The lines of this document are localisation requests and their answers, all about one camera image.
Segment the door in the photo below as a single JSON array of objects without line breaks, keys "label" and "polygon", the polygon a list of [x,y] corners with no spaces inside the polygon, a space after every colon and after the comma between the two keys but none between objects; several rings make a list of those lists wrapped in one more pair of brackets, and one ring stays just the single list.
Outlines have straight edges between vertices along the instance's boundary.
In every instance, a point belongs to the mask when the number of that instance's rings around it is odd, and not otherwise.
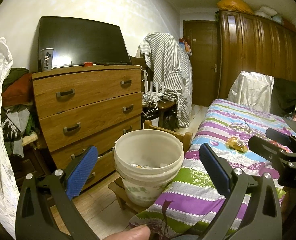
[{"label": "door", "polygon": [[286,31],[287,51],[288,51],[288,78],[296,82],[296,33]]},{"label": "door", "polygon": [[274,44],[270,20],[262,17],[257,17],[260,47],[259,47],[259,62],[256,72],[264,75],[275,76],[277,69],[274,65]]},{"label": "door", "polygon": [[273,22],[270,23],[274,37],[274,77],[287,78],[287,45],[285,28]]},{"label": "door", "polygon": [[242,31],[240,14],[232,11],[219,11],[222,39],[222,62],[219,98],[226,99],[229,90],[242,71]]},{"label": "door", "polygon": [[259,72],[259,30],[257,18],[249,14],[240,14],[242,31],[242,66],[240,71]]},{"label": "door", "polygon": [[209,106],[218,94],[217,24],[209,21],[185,21],[184,37],[192,50],[192,103]]}]

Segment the gray striped fabric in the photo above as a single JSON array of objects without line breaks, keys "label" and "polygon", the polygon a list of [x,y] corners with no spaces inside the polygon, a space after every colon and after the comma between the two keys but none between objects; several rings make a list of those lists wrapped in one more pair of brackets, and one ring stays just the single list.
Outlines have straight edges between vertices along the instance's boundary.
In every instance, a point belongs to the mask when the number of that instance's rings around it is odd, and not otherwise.
[{"label": "gray striped fabric", "polygon": [[187,128],[192,102],[192,67],[189,57],[169,33],[150,33],[139,47],[147,66],[154,72],[153,85],[165,82],[164,99],[176,101],[179,127]]}]

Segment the blue gripper pad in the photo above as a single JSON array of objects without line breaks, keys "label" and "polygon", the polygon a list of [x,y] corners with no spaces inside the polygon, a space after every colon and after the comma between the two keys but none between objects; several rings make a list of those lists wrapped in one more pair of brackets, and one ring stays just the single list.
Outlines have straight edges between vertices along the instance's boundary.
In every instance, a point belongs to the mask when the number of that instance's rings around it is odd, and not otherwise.
[{"label": "blue gripper pad", "polygon": [[97,159],[98,150],[96,147],[91,146],[88,151],[84,153],[82,160],[79,161],[67,179],[66,194],[70,200],[80,194],[81,189],[86,183],[94,165],[97,162]]},{"label": "blue gripper pad", "polygon": [[218,157],[208,143],[200,146],[199,158],[218,193],[226,197],[229,196],[231,193],[229,175],[232,171],[229,163],[224,158]]},{"label": "blue gripper pad", "polygon": [[272,139],[273,141],[278,142],[282,145],[289,146],[291,144],[290,138],[286,134],[283,134],[274,129],[268,128],[265,134],[267,138]]}]

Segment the wooden wardrobe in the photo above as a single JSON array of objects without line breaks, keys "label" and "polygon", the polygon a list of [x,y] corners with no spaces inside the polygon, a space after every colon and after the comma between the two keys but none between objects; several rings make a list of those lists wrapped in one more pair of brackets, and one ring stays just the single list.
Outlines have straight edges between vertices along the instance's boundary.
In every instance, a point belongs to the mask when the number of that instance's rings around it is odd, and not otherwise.
[{"label": "wooden wardrobe", "polygon": [[261,16],[219,11],[219,98],[227,98],[239,73],[258,72],[296,82],[296,32]]}]

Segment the bed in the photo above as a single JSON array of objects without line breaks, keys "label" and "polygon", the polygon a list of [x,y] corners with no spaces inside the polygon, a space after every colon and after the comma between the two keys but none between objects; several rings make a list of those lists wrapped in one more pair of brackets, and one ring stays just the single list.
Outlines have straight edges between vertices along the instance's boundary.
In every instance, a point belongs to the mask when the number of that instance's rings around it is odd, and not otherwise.
[{"label": "bed", "polygon": [[[233,168],[239,167],[247,174],[258,176],[269,172],[281,203],[285,192],[278,185],[279,174],[271,168],[270,163],[252,151],[240,153],[226,146],[226,141],[231,136],[238,136],[246,143],[253,135],[270,140],[265,137],[265,131],[269,127],[287,135],[296,135],[279,116],[223,99],[213,101],[185,154],[178,175],[151,207],[130,220],[130,226],[146,224],[152,232],[160,235],[160,239],[172,239],[187,231],[200,234],[205,230],[223,204],[224,196],[218,194],[199,160],[199,147],[203,143],[208,143]],[[289,152],[288,148],[273,143]],[[250,196],[245,195],[231,231],[237,230],[249,199]]]}]

